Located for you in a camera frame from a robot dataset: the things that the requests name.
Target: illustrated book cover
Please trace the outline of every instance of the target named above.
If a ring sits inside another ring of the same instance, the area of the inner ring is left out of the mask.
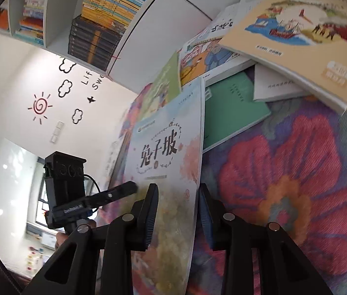
[[[219,44],[347,110],[347,0],[262,0]]]

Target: black bracket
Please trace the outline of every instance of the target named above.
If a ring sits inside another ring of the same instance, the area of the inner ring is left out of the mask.
[[[100,294],[133,295],[131,251],[151,242],[159,190],[150,184],[145,199],[109,225],[78,226],[45,263],[22,295],[94,295],[98,256],[104,249]]]
[[[203,231],[214,251],[225,250],[222,295],[252,295],[252,248],[258,251],[262,295],[332,295],[305,254],[275,222],[248,224],[226,212],[200,185],[199,212]]]

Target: white booklet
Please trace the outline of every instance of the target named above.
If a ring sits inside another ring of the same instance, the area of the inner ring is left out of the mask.
[[[254,101],[273,102],[307,96],[295,82],[279,72],[257,63],[254,67]]]
[[[159,188],[151,244],[133,252],[134,288],[139,294],[185,294],[190,273],[200,185],[205,85],[189,83],[172,101],[135,124],[124,171],[145,196],[150,183]],[[126,211],[125,199],[120,209]]]

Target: green notebook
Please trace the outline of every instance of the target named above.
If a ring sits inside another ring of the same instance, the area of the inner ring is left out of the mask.
[[[254,85],[239,72],[205,90],[203,153],[270,115],[265,103],[253,102]]]

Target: red flower pattern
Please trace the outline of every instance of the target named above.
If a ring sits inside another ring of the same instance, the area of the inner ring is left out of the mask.
[[[336,185],[340,172],[328,120],[298,116],[274,155],[264,136],[233,146],[219,191],[226,207],[248,222],[265,225],[273,215],[319,271],[338,275],[347,272],[347,187]],[[221,254],[215,259],[222,274]]]

